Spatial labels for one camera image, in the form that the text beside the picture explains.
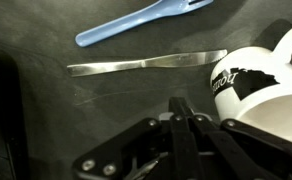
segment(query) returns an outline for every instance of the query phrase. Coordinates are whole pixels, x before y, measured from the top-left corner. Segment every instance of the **metal knife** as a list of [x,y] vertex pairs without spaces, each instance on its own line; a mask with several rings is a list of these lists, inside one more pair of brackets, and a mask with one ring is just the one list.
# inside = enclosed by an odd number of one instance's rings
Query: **metal knife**
[[226,55],[226,49],[208,52],[173,54],[134,61],[69,65],[67,66],[67,71],[72,77],[77,77],[138,68],[190,67],[212,63],[222,59]]

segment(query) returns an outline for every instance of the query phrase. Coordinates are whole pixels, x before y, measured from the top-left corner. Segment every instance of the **gray fabric surface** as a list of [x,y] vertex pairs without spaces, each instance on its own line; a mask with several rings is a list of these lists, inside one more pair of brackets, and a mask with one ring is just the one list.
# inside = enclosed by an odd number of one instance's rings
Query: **gray fabric surface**
[[70,180],[72,162],[144,117],[185,97],[218,120],[209,77],[215,64],[70,78],[69,64],[258,45],[273,49],[292,27],[292,1],[216,0],[80,48],[77,33],[154,0],[0,1],[0,49],[17,61],[33,180]]

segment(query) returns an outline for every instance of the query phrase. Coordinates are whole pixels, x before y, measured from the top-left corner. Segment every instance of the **black graphic print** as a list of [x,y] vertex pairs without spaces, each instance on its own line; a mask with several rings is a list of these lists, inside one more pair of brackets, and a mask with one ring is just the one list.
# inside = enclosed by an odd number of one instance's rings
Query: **black graphic print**
[[260,89],[276,84],[279,83],[273,75],[262,71],[232,68],[230,72],[224,70],[212,80],[212,89],[214,96],[217,96],[223,90],[233,87],[238,98],[243,100]]

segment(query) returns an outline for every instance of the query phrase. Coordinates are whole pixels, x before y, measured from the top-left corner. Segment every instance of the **white mug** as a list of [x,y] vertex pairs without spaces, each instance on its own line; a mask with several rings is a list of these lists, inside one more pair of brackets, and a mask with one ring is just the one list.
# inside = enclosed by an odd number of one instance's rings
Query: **white mug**
[[292,141],[292,29],[271,52],[236,50],[211,75],[221,120],[233,118]]

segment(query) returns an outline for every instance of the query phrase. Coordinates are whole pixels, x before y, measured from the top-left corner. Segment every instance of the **screw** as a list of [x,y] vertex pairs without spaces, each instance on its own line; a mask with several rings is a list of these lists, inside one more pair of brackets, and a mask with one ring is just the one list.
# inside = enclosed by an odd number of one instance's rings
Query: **screw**
[[198,121],[202,121],[202,120],[203,120],[203,118],[200,117],[200,116],[197,116],[196,119],[197,119]]
[[181,116],[176,116],[176,120],[177,121],[180,121],[180,120],[182,120],[183,119],[183,117],[181,117]]
[[228,121],[227,124],[228,124],[228,126],[231,126],[231,127],[235,126],[235,122],[234,121]]
[[83,163],[82,168],[84,171],[89,171],[95,167],[95,161],[94,160],[87,160]]
[[104,167],[104,174],[110,176],[116,172],[116,166],[114,164],[109,164]]
[[157,122],[155,120],[151,120],[148,122],[150,126],[155,126]]

